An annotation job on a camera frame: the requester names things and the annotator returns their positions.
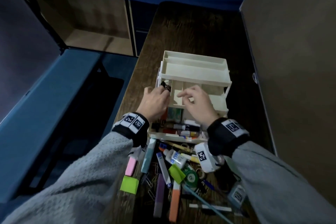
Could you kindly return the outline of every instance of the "orange highlighter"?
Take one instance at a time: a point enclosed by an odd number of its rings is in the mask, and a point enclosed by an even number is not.
[[[179,213],[181,185],[174,181],[173,192],[171,194],[169,221],[176,222]]]

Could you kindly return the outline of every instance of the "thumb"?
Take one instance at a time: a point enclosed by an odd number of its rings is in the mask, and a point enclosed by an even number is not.
[[[182,104],[185,105],[185,107],[187,107],[187,110],[190,110],[194,106],[194,104],[190,102],[188,96],[182,97]]]

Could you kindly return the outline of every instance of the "pink highlighter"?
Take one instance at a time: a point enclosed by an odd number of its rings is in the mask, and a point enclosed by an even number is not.
[[[134,172],[135,165],[137,160],[135,158],[129,157],[128,164],[126,167],[125,175],[132,176]]]

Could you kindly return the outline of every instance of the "cardboard panel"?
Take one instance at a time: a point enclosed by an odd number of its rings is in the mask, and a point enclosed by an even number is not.
[[[336,205],[336,0],[244,0],[278,155]]]

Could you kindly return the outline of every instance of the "white marker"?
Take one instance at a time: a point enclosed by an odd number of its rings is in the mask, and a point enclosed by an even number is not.
[[[169,173],[168,173],[168,170],[167,170],[167,167],[166,167],[166,164],[165,164],[165,160],[163,159],[162,153],[158,152],[156,154],[156,156],[157,156],[157,160],[159,162],[159,166],[161,168],[163,179],[165,180],[167,187],[170,188],[171,187],[171,181],[170,181]]]

